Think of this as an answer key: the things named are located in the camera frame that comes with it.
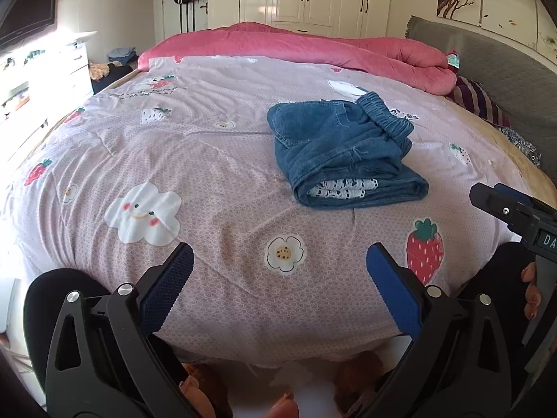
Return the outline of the right hand red nails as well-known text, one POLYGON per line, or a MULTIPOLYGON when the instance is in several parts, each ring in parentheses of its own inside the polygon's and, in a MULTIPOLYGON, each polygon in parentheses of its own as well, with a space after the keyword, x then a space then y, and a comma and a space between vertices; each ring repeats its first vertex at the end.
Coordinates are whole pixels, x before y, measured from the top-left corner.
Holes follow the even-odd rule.
POLYGON ((529 320, 522 339, 524 358, 535 365, 556 353, 556 263, 537 257, 523 270, 522 280, 529 320))

